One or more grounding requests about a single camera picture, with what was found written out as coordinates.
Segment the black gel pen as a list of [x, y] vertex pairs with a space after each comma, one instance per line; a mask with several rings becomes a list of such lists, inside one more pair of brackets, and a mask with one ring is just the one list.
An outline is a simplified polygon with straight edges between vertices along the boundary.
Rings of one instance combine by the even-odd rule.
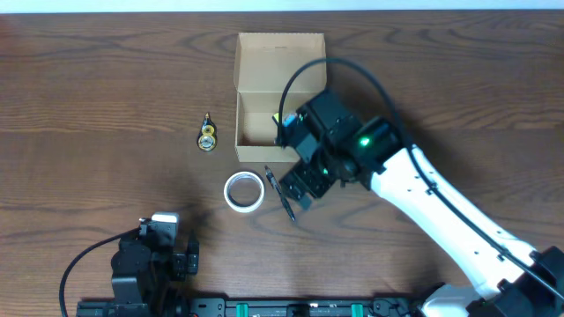
[[293, 213], [293, 210], [290, 206], [290, 203], [287, 201], [287, 198], [282, 191], [282, 188], [280, 187], [277, 179], [275, 178], [274, 173], [272, 172], [272, 170], [268, 166], [265, 166], [264, 169], [265, 169], [265, 176], [266, 176], [267, 181], [271, 184], [272, 188], [277, 193], [278, 198], [281, 201], [282, 206], [283, 206], [284, 210], [286, 211], [287, 215], [289, 216], [289, 218], [293, 222], [295, 222], [296, 217]]

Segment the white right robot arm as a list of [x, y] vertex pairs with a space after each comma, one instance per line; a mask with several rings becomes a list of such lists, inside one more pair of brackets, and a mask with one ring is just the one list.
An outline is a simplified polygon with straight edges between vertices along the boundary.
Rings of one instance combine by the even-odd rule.
[[421, 316], [561, 316], [563, 253], [539, 252], [487, 217], [448, 183], [387, 120], [275, 114], [277, 141], [300, 156], [282, 181], [301, 205], [336, 182], [359, 182], [400, 209], [464, 272], [470, 286], [443, 285], [412, 309]]

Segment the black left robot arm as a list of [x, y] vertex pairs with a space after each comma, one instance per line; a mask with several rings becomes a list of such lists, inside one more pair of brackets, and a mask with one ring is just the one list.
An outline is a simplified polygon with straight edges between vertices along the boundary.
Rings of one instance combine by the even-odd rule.
[[172, 229], [146, 227], [119, 242], [111, 260], [115, 298], [105, 310], [111, 317], [190, 316], [188, 300], [172, 287], [198, 272], [200, 244], [190, 234], [187, 248], [176, 251]]

